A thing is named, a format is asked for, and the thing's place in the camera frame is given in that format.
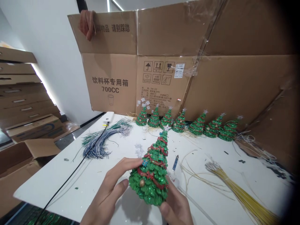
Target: hand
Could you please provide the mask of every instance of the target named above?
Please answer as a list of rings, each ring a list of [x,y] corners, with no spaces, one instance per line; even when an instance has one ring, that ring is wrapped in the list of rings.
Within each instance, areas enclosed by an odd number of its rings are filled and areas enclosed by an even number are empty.
[[[95,195],[91,205],[85,212],[81,225],[106,225],[111,220],[115,211],[117,200],[123,195],[128,187],[128,180],[122,180],[116,185],[118,179],[128,170],[139,167],[143,163],[141,158],[123,158],[110,169]]]
[[[159,208],[162,216],[169,225],[193,225],[187,198],[180,193],[168,177],[167,180],[169,182],[167,202],[163,202]]]

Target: green christmas tree figurine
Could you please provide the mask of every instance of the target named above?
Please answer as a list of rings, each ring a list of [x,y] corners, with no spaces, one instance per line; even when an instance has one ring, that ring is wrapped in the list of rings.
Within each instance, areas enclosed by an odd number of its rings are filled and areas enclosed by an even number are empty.
[[[129,177],[130,187],[147,204],[160,206],[168,196],[167,156],[168,127],[160,133],[155,144],[148,148],[143,164],[133,169]]]
[[[180,116],[178,116],[176,118],[176,120],[173,122],[172,125],[172,130],[177,132],[177,133],[183,133],[184,132],[184,127],[185,127],[185,111],[186,109],[184,108],[180,114]]]
[[[225,113],[222,113],[217,119],[209,122],[208,125],[205,126],[204,134],[209,138],[217,137],[219,133],[219,126],[222,124],[222,119]]]
[[[201,116],[198,117],[192,124],[190,124],[188,130],[197,136],[200,136],[203,133],[205,116],[208,113],[207,110],[204,110]]]
[[[172,126],[172,118],[171,118],[171,110],[172,110],[172,106],[169,107],[169,110],[167,111],[167,113],[164,115],[164,117],[162,118],[162,120],[159,123],[159,126],[161,129],[164,129],[163,127],[165,126]]]
[[[148,125],[154,128],[157,128],[159,126],[158,105],[159,104],[156,105],[155,110],[148,120]]]
[[[223,127],[220,127],[218,137],[225,141],[232,141],[236,134],[238,122],[243,119],[243,116],[238,116],[237,119],[227,122]]]
[[[135,122],[139,126],[145,126],[147,124],[146,106],[144,106],[143,110],[137,116],[137,120]]]

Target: small white tag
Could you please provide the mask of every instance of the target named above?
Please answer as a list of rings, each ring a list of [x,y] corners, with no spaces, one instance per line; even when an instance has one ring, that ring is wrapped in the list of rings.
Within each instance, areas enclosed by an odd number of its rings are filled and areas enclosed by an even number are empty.
[[[176,64],[174,78],[182,78],[184,71],[185,63]]]

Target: ornament ball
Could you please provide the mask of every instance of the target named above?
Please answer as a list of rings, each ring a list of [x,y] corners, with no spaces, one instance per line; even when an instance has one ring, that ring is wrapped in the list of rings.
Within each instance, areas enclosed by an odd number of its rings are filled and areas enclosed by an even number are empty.
[[[145,180],[144,179],[140,180],[140,187],[142,188],[144,185],[145,185]]]

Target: person's left hand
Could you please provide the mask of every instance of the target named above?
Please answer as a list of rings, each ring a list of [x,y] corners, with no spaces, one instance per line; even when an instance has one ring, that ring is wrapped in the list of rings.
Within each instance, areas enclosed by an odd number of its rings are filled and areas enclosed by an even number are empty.
[[[128,180],[122,180],[116,185],[118,179],[128,170],[139,167],[143,163],[141,158],[123,158],[110,169],[95,195],[92,203],[85,212],[81,225],[106,225],[111,220],[115,211],[117,200],[123,195],[128,187]]]

